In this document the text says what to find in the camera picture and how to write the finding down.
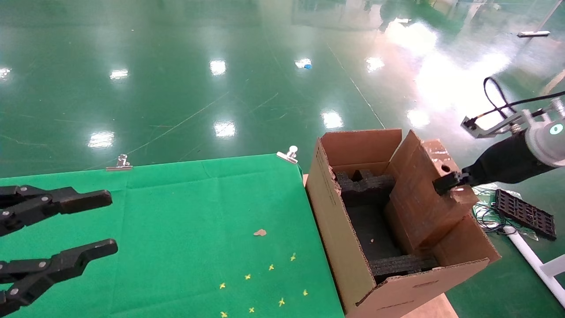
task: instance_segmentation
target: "binder clip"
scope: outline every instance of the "binder clip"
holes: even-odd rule
[[[291,164],[297,164],[298,160],[296,160],[296,152],[298,151],[298,147],[296,146],[290,146],[290,148],[288,148],[288,152],[287,153],[282,153],[282,152],[277,152],[277,157],[282,158],[288,162],[290,162]]]
[[[121,154],[118,157],[118,163],[115,167],[106,167],[106,171],[124,171],[124,170],[131,170],[133,168],[132,165],[128,162],[128,155]]]

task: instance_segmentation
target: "cardboard box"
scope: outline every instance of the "cardboard box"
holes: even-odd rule
[[[329,132],[316,143],[306,187],[347,318],[400,318],[500,258],[471,217],[472,190],[435,193],[434,179],[459,170],[441,143],[413,131],[401,141],[391,129]],[[394,176],[385,216],[397,240],[408,253],[433,253],[441,267],[377,285],[334,175],[357,169]]]

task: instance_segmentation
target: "green table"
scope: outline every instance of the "green table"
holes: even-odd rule
[[[343,317],[302,172],[274,154],[0,183],[107,189],[114,201],[3,237],[2,259],[119,246],[12,318]]]

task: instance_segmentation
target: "small brown debris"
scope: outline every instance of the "small brown debris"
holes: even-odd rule
[[[257,237],[257,236],[263,237],[263,236],[267,235],[267,231],[265,231],[265,230],[263,230],[263,229],[260,229],[259,231],[253,233],[253,235],[255,235],[256,237]]]

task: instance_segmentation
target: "white pipe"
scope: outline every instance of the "white pipe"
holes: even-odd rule
[[[557,301],[559,301],[561,306],[565,308],[565,290],[555,279],[555,277],[548,276],[546,273],[544,273],[543,270],[541,270],[541,266],[543,265],[543,263],[537,257],[537,255],[532,251],[528,243],[524,241],[522,236],[512,226],[508,226],[508,225],[505,226],[504,232],[508,235],[508,238],[510,238],[512,243],[516,245],[518,251],[520,251],[520,253],[524,256],[526,261],[528,261],[528,263],[533,268],[533,270],[535,270],[538,276],[540,276],[541,280],[544,281],[547,288],[549,288],[549,290],[553,293],[555,298],[557,298]]]
[[[553,277],[557,274],[565,272],[565,255],[561,255],[556,259],[552,259],[540,266],[547,276]]]

